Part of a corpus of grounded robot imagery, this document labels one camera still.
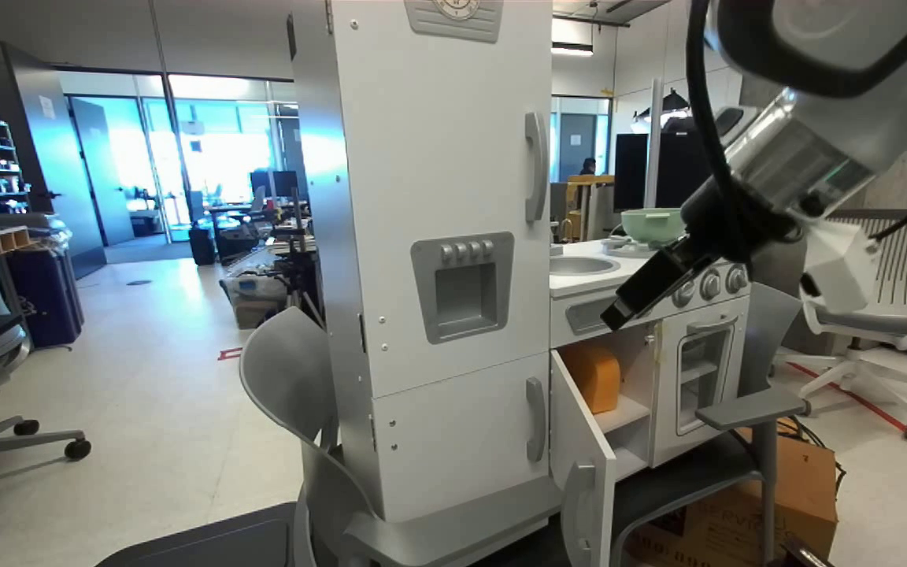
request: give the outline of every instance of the ceiling light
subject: ceiling light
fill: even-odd
[[[551,54],[557,54],[557,58],[593,58],[593,45],[551,42]]]

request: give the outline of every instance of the orange object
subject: orange object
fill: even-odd
[[[587,401],[587,408],[597,417],[597,413],[610,413],[618,410],[618,397],[621,397],[621,363],[610,351],[606,348],[570,348],[565,352],[565,363]]]

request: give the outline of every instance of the handle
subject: handle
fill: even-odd
[[[685,338],[719,334],[727,331],[735,321],[714,321],[714,326],[685,326]]]
[[[579,460],[570,469],[570,478],[559,496],[559,543],[567,549],[570,564],[589,567],[593,564],[593,549],[589,549],[589,510],[587,500],[593,499],[589,492],[595,489],[595,462]]]
[[[535,186],[525,198],[525,224],[535,224],[544,216],[544,191],[549,191],[549,125],[544,115],[525,115],[525,148],[535,166]]]
[[[544,460],[544,436],[549,436],[549,404],[544,404],[544,385],[538,379],[525,380],[525,404],[528,404],[528,417],[533,417],[525,456],[528,456],[528,462],[542,462]]]

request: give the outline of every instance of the person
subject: person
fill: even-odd
[[[587,157],[582,166],[579,166],[579,175],[593,175],[595,166],[597,166],[597,162],[595,162],[595,157]]]

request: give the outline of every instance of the floor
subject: floor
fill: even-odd
[[[877,385],[854,380],[849,390],[868,404],[885,404],[895,421],[907,421],[907,413]],[[820,395],[805,424],[822,436],[847,469],[837,492],[842,522],[831,564],[907,567],[907,440],[900,432],[842,390]]]
[[[138,235],[121,247],[108,247],[108,266],[193,257],[193,247],[168,235]]]
[[[83,282],[83,303],[78,343],[36,352],[4,389],[0,417],[85,427],[93,454],[85,462],[59,462],[59,446],[0,456],[0,567],[89,567],[296,499],[296,440],[244,401],[236,363],[217,358],[244,334],[215,269],[109,266]],[[907,440],[833,390],[805,421],[847,466],[831,561],[907,567]]]
[[[193,261],[109,266],[83,282],[89,327],[36,352],[4,417],[85,427],[93,454],[0,456],[0,567],[89,567],[115,549],[292,500],[298,445],[259,413],[220,351],[244,338],[217,274]]]

